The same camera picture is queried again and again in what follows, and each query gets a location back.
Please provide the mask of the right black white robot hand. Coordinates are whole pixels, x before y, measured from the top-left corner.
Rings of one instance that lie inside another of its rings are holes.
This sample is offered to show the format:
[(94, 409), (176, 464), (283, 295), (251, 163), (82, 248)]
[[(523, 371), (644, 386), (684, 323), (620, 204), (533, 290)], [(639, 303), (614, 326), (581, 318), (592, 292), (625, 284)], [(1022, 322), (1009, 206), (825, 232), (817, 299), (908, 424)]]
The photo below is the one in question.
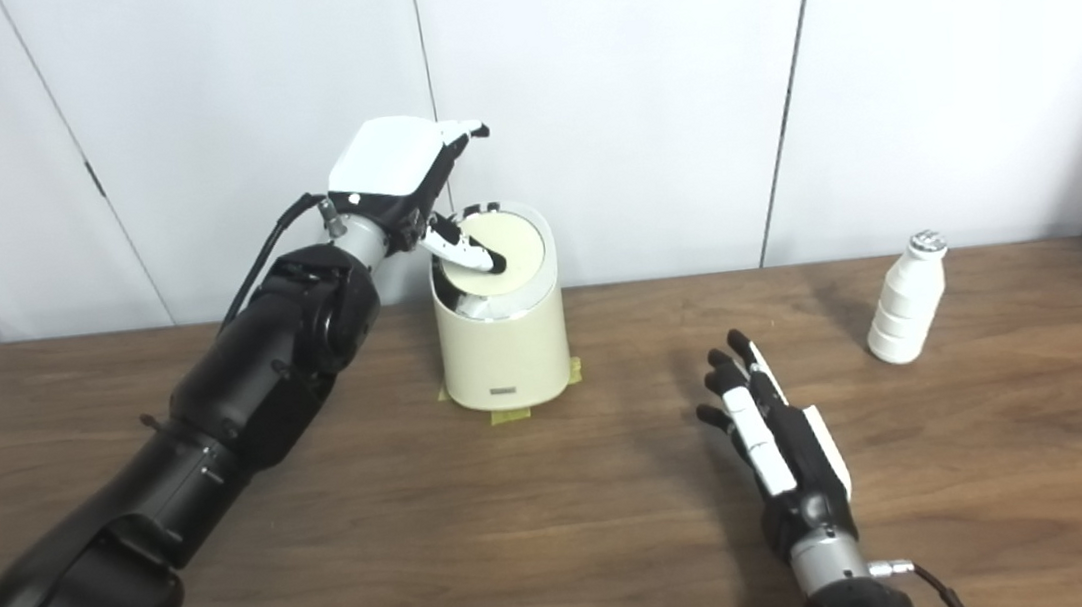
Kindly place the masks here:
[(726, 345), (707, 355), (704, 384), (718, 404), (699, 404), (695, 415), (728, 436), (755, 475), (765, 544), (790, 563), (812, 535), (858, 537), (848, 469), (819, 409), (788, 400), (758, 345), (741, 330), (729, 330)]

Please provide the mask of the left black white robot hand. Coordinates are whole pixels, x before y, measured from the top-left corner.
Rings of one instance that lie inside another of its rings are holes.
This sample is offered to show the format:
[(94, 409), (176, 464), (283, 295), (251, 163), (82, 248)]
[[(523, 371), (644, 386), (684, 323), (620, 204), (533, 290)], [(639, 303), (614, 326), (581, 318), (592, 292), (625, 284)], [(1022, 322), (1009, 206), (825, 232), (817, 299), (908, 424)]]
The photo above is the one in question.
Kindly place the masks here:
[(458, 158), (491, 129), (480, 121), (435, 122), (388, 116), (364, 122), (330, 171), (326, 195), (332, 242), (377, 268), (397, 253), (430, 254), (478, 273), (501, 273), (507, 260), (435, 212)]

